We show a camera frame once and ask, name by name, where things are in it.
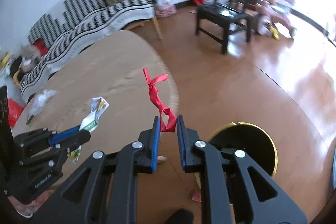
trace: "wooden chair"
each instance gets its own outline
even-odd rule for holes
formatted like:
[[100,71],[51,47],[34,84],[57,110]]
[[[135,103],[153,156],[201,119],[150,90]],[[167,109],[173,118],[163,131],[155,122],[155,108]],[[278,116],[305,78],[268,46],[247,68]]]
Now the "wooden chair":
[[[126,26],[126,30],[131,30],[137,26],[141,26],[143,27],[144,26],[144,22],[146,22],[148,20],[140,20],[140,21],[137,21],[137,22],[134,22],[134,23],[130,23]],[[155,31],[157,33],[157,39],[158,40],[161,40],[162,39],[162,34],[161,34],[161,30],[160,30],[160,27],[159,27],[159,23],[158,23],[158,20],[156,18],[156,16],[154,16],[151,21],[153,22],[153,25],[154,25],[154,28],[155,28]]]
[[[204,32],[208,36],[212,37],[216,41],[222,44],[222,54],[227,53],[227,43],[229,35],[246,30],[246,41],[251,41],[251,16],[244,13],[245,0],[229,0],[228,5],[225,6],[215,0],[214,3],[200,5],[197,8],[196,19],[196,35],[199,35],[199,31]],[[218,38],[208,31],[200,27],[201,19],[207,19],[223,28],[223,37]],[[246,25],[243,25],[240,21],[246,20]],[[236,24],[235,30],[230,30],[230,25]]]

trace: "silver screw head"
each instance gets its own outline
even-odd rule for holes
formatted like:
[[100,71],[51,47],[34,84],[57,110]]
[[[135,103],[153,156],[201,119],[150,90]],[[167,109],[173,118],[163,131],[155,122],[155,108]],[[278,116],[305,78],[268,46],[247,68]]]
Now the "silver screw head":
[[246,153],[245,153],[243,150],[236,150],[235,155],[236,155],[238,158],[244,158],[245,155],[246,155]]
[[206,143],[204,141],[196,141],[195,145],[199,148],[203,148],[206,146]]
[[142,148],[142,142],[136,141],[136,142],[132,143],[132,147],[136,148],[136,149]]
[[100,159],[100,158],[103,157],[103,152],[101,152],[101,151],[93,152],[92,157],[95,158],[95,159]]

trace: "shoe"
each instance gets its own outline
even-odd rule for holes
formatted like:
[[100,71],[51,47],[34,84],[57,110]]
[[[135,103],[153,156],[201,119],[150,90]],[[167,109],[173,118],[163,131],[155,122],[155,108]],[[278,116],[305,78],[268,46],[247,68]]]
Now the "shoe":
[[193,224],[194,215],[191,211],[186,209],[179,209],[172,214],[165,224]]
[[296,28],[292,27],[289,31],[289,35],[291,36],[291,38],[294,38],[294,36],[296,35]]

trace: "white plastic bag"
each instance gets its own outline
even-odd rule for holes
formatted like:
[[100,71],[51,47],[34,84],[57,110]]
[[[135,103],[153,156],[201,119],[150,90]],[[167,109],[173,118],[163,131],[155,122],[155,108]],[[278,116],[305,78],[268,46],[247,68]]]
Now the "white plastic bag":
[[31,120],[43,110],[48,100],[55,96],[55,94],[55,90],[44,90],[42,94],[35,97],[28,113],[27,124],[29,124]]
[[157,0],[155,12],[157,17],[167,17],[176,13],[176,7],[171,0]]

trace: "black chair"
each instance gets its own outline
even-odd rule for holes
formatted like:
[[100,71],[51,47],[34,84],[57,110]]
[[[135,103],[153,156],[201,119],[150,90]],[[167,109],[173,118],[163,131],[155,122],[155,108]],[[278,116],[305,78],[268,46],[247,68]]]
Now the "black chair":
[[[220,39],[200,27],[200,20],[207,19],[223,28],[223,38]],[[197,8],[196,35],[199,31],[204,32],[216,41],[222,44],[222,54],[227,53],[227,43],[230,34],[246,30],[246,41],[251,41],[251,19],[252,17],[245,13],[245,0],[229,0],[228,5],[223,5],[220,0],[214,3],[200,5]],[[236,24],[234,30],[230,30],[231,23]]]

